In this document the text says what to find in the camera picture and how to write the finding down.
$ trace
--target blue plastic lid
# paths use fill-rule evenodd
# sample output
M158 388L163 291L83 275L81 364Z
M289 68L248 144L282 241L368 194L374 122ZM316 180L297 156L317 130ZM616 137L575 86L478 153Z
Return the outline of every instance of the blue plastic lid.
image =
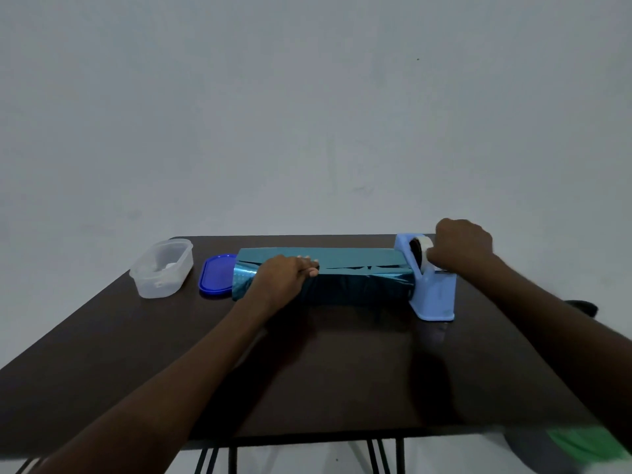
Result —
M237 254L218 254L204 262L201 270L200 291L211 296L228 294L233 290L233 270Z

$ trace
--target blue metallic foil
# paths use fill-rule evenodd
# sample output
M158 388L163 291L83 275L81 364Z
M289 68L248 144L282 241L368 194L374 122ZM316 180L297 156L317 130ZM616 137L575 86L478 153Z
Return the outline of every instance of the blue metallic foil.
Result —
M233 271L233 300L248 291L257 269L277 254L319 260L319 275L297 296L306 304L370 305L408 300L415 275L404 254L383 248L243 248Z

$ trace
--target tape roll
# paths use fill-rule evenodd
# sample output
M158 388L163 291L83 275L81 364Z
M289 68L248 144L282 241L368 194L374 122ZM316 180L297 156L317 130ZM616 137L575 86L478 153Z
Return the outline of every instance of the tape roll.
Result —
M419 270L423 273L428 266L432 266L432 264L428 261L426 251L434 245L428 236L415 236L415 239L419 241L419 246L422 248L422 264L419 266Z

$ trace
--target table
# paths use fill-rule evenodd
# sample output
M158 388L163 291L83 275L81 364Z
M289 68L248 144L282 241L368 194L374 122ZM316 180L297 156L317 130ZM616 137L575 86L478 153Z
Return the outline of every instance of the table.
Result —
M0 458L46 456L201 339L233 306L204 298L206 258L242 247L391 247L393 235L194 236L178 293L127 273L0 370ZM456 319L291 306L233 369L187 448L465 434L595 420L516 328L458 280Z

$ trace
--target light blue tape dispenser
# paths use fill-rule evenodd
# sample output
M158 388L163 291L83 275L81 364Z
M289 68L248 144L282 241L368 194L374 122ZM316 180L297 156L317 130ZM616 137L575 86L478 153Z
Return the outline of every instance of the light blue tape dispenser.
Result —
M423 260L418 263L410 247L414 239L420 241ZM432 246L424 234L401 233L395 237L395 249L404 253L415 274L415 291L410 305L419 319L424 321L453 321L456 274L439 270L425 257L425 250Z

